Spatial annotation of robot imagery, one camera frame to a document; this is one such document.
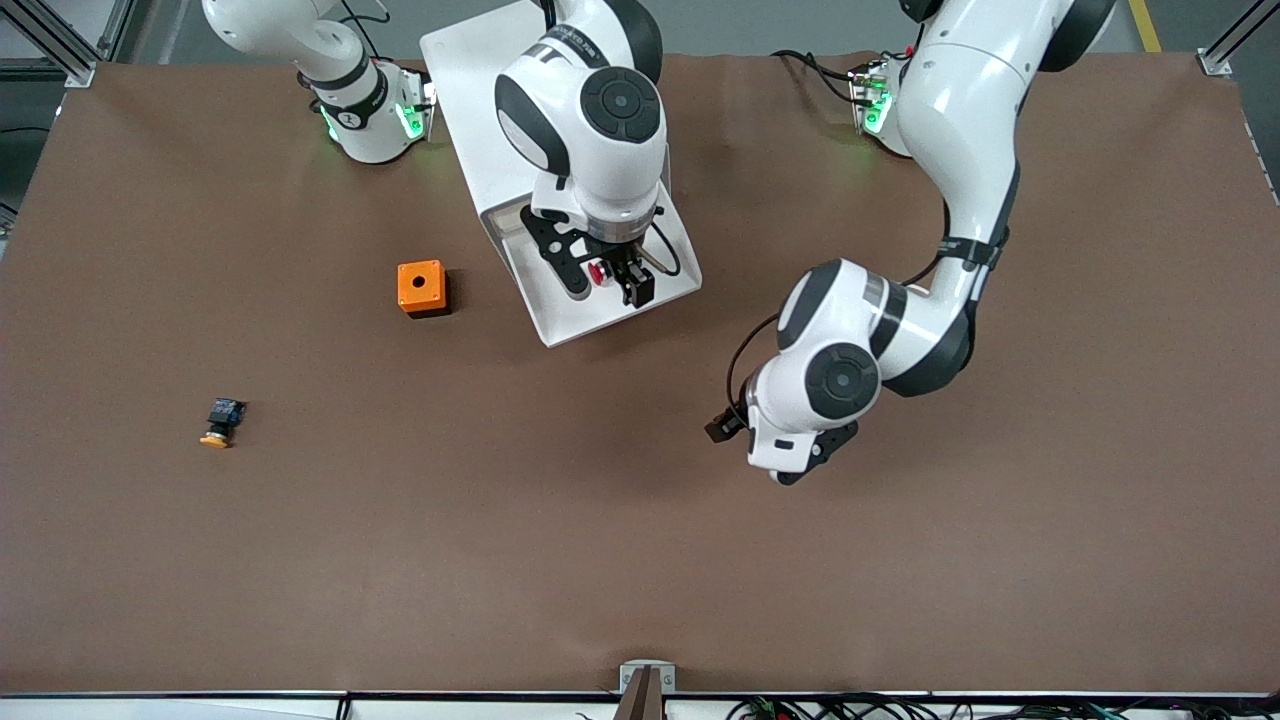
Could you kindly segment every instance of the cable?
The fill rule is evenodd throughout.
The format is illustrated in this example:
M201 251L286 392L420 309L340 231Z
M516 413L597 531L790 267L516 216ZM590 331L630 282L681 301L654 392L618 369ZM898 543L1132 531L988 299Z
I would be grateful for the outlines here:
M803 61L809 69L817 72L818 77L822 78L822 83L826 85L827 90L829 90L832 94L835 94L836 97L840 97L841 100L844 100L845 102L849 102L850 105L858 105L860 108L870 108L872 106L872 102L869 100L863 100L863 99L859 99L859 97L852 97L852 96L849 96L849 95L845 95L844 92L841 92L840 88L836 87L835 83L831 82L831 78L840 78L840 79L847 82L849 81L849 74L847 73L836 72L836 70L833 70L831 68L824 68L823 65L820 65L818 63L818 59L813 56L813 53L806 53L806 54L801 55L800 53L796 53L795 50L778 50L777 53L772 53L771 56L772 58L796 58L797 60Z
M378 24L381 24L381 26L392 22L392 19L389 17L375 18L372 15L347 15L346 18L342 18L338 22L339 23L346 23L346 22L351 22L351 20L366 20L366 22L378 23Z
M342 18L338 22L344 23L347 20L369 20L371 23L378 23L381 26L392 22L392 12L387 9L387 5L383 3L383 0L374 0L374 3L378 3L378 8L383 12L383 17L375 18L374 15L357 15L355 13L351 13L346 18Z
M680 274L680 254L676 252L676 247L671 245L669 240L667 240L667 233L662 232L662 228L658 227L658 223L653 224L653 229L658 231L658 237L660 237L662 238L662 243L667 246L667 252L671 252L671 259L676 261L676 269L675 270L662 270L662 269L659 269L658 272L662 273L662 274L664 274L664 275L667 275L668 278L673 278L673 277L676 277L676 275Z
M547 29L556 27L556 1L554 0L540 0L543 6L543 18L547 20Z
M724 375L724 397L728 398L728 409L733 413L733 416L737 418L737 421L742 423L744 428L746 427L746 420L744 420L742 415L737 413L737 400L733 398L733 368L737 366L737 359L742 356L742 351L746 350L748 345L751 345L755 336L760 334L760 331L769 327L769 323L777 320L780 315L781 313L769 315L762 320L759 325L755 325L751 332L746 333L746 340L742 341L742 345L737 346L737 351L733 352L733 357L728 361L728 373Z
M378 46L374 45L372 38L369 37L369 31L365 29L365 23L360 22L360 18L364 15L357 15L356 12L351 9L351 3L347 3L347 0L340 0L340 3L343 9L347 10L347 14L351 15L351 19L356 20L356 27L360 28L360 35L365 36L365 44L369 45L369 53L374 58L381 58L383 54L378 51ZM387 19L390 20L390 13L387 13Z
M924 279L924 275L932 273L933 268L938 266L938 259L940 258L937 255L934 255L933 260L929 260L929 264L925 265L923 270L920 270L919 273L915 273L914 275L906 278L905 281L902 281L899 284L901 284L902 287L906 287L909 284L915 284L915 283L920 282L922 279Z

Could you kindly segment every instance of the yellow floor line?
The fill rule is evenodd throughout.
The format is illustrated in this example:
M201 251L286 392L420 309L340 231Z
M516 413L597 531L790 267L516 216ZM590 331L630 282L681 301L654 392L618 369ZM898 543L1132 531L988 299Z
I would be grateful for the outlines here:
M1142 49L1147 53L1160 53L1160 38L1156 37L1156 26L1151 24L1151 12L1147 10L1147 0L1129 0L1129 9L1133 12L1133 22L1138 26L1138 37L1142 38Z

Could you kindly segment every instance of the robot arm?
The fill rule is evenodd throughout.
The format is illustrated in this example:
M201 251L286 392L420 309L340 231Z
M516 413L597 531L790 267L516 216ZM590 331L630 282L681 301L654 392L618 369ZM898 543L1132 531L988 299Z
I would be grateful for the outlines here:
M653 299L641 243L667 159L662 36L636 0L553 8L557 23L494 86L507 140L541 170L521 219L571 296L590 290L581 264L600 260L639 309Z
M1034 70L1051 45L1083 54L1114 0L932 5L914 56L858 77L872 100L858 110L860 128L914 158L942 193L946 227L932 283L904 286L849 260L814 268L782 306L778 355L748 380L741 405L708 427L713 439L727 439L745 419L748 462L783 484L852 438L882 386L914 397L965 368L978 301L1007 240L1019 177L1014 132Z
M293 63L320 101L329 135L352 159L385 163L426 136L434 87L421 74L371 59L355 31L320 19L337 0L204 0L224 42Z

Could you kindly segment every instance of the orange block with hole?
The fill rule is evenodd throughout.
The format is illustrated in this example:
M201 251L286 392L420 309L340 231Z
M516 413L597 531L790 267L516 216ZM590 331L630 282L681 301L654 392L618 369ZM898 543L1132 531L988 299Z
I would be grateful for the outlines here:
M439 260L404 263L396 277L401 310L415 320L439 318L449 307L449 275Z

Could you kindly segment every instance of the gray floor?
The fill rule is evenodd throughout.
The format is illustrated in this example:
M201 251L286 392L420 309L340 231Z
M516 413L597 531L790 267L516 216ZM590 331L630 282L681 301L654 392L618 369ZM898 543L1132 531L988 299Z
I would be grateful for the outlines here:
M1167 51L1211 45L1253 0L1147 0L1151 20ZM1272 17L1231 55L1231 78L1240 85L1244 114L1258 152L1280 176L1280 17Z
M385 0L390 24L369 24L369 35L383 55L419 56L419 38L511 0ZM352 0L361 13L379 14L369 0ZM819 55L865 49L900 49L915 38L915 24L892 0L646 0L662 27L668 53L687 55L768 55L783 47ZM330 17L340 17L339 5ZM1142 49L1126 6L1097 50L1126 53ZM156 3L147 28L133 51L140 63L243 63L209 31L198 0Z

